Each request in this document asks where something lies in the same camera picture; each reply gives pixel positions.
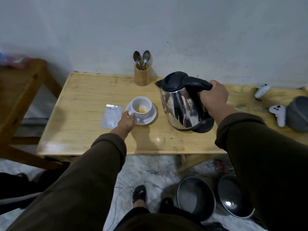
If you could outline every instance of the hand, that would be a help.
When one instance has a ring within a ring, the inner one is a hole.
[[[229,93],[225,86],[216,80],[211,80],[209,83],[213,85],[212,89],[200,92],[200,99],[211,115],[214,110],[219,109],[226,104]]]
[[[127,137],[129,132],[132,131],[132,129],[135,126],[135,115],[129,115],[128,111],[126,110],[123,115],[121,120],[118,122],[118,126],[114,128],[110,133],[117,134],[120,136],[123,140]]]

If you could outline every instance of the kettle base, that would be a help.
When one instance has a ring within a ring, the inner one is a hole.
[[[196,133],[206,133],[209,132],[214,126],[214,119],[211,118],[209,120],[206,120],[205,123],[202,123],[198,126],[197,129],[193,130],[193,132]]]

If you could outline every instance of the white floor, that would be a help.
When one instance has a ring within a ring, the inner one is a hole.
[[[150,212],[156,212],[162,197],[175,197],[177,183],[187,175],[199,175],[211,185],[217,178],[218,171],[212,161],[204,162],[190,171],[178,174],[176,169],[181,165],[179,155],[136,155],[127,156],[122,171],[115,185],[113,201],[107,217],[104,231],[115,228],[123,216],[132,209],[132,193],[136,186],[144,184],[147,188],[147,205]],[[26,173],[30,179],[42,170],[27,165],[0,159],[0,171],[10,174]],[[6,228],[22,213],[16,209],[0,216],[0,231]],[[241,220],[233,216],[221,215],[216,209],[208,222],[217,221],[230,231],[263,230],[250,220]]]

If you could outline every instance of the white controller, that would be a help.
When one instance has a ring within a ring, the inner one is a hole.
[[[282,105],[274,105],[269,108],[269,112],[275,114],[277,117],[277,124],[279,127],[284,127],[286,124],[286,108]]]
[[[264,94],[270,89],[270,85],[268,84],[264,84],[262,86],[259,87],[259,90],[256,92],[256,94],[254,95],[254,97],[256,99],[261,98],[262,96],[264,96]]]

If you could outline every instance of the white teacup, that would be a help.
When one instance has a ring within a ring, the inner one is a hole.
[[[136,118],[146,119],[150,114],[152,102],[149,98],[138,96],[133,99],[131,106],[132,111],[129,112],[129,115],[134,113]]]

